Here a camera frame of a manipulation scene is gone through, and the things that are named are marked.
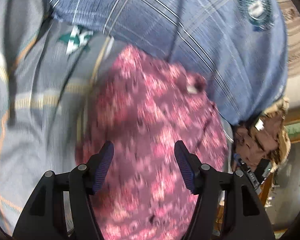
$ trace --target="embroidered patch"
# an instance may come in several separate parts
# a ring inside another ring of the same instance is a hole
[[[84,47],[89,49],[88,41],[93,35],[93,31],[85,31],[80,33],[83,30],[83,27],[75,25],[71,33],[62,35],[59,40],[68,44],[66,54],[69,55],[78,48]]]
[[[238,0],[240,11],[257,31],[269,30],[273,24],[270,0]]]

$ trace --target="clothing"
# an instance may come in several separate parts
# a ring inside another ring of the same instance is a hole
[[[271,172],[285,162],[290,140],[283,125],[289,107],[287,98],[275,102],[251,126],[241,125],[234,133],[234,152],[255,171],[262,158],[270,159]]]
[[[174,144],[183,140],[202,163],[221,171],[227,156],[218,110],[205,80],[128,46],[98,88],[86,140],[85,163],[106,140],[114,157],[103,188],[92,197],[105,239],[181,239],[197,200],[186,189]]]
[[[41,176],[76,166],[87,96],[127,46],[48,15],[46,0],[0,0],[0,227],[10,235]]]
[[[284,90],[287,35],[276,0],[49,1],[57,20],[203,75],[209,99],[232,125],[258,115]]]

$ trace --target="brown fabric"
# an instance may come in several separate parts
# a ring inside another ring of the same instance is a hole
[[[274,103],[256,120],[263,122],[263,130],[258,131],[255,123],[251,127],[245,124],[237,127],[234,134],[234,152],[240,154],[252,171],[255,171],[262,158],[270,159],[272,172],[286,160],[290,151],[290,141],[286,134],[283,121],[289,102],[283,98]]]

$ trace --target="floral print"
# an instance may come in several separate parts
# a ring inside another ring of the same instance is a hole
[[[86,138],[76,152],[77,163],[85,163],[105,140],[114,143],[104,185],[91,198],[105,240],[182,238],[197,196],[185,187],[175,142],[183,140],[219,171],[227,154],[218,110],[204,86],[202,76],[132,46],[114,62],[90,101]]]

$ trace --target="blue plaid fabric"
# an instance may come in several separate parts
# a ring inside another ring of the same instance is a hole
[[[287,37],[275,0],[48,1],[58,20],[160,59],[170,55],[202,74],[209,98],[233,125],[270,106],[285,87]]]

